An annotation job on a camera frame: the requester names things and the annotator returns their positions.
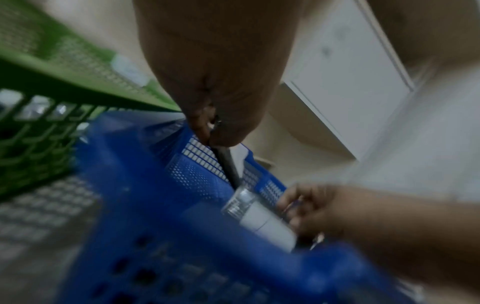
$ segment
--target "floor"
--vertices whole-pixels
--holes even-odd
[[[113,0],[40,1],[52,15],[92,41],[130,57],[151,75],[136,39],[130,0],[115,0],[114,7]],[[273,126],[280,134],[280,139],[272,142],[272,151],[267,151],[276,163],[272,172],[287,185],[301,181],[352,183],[480,202],[479,83],[480,63],[441,66],[362,163],[302,145],[282,134],[281,126],[267,117],[262,125]],[[247,139],[247,145],[255,145],[255,137],[262,139],[259,132],[262,130]],[[449,303],[445,296],[434,302]]]

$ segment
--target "white cabinet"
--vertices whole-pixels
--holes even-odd
[[[356,0],[338,0],[319,29],[316,46],[285,79],[357,159],[411,92],[395,55],[363,9]]]

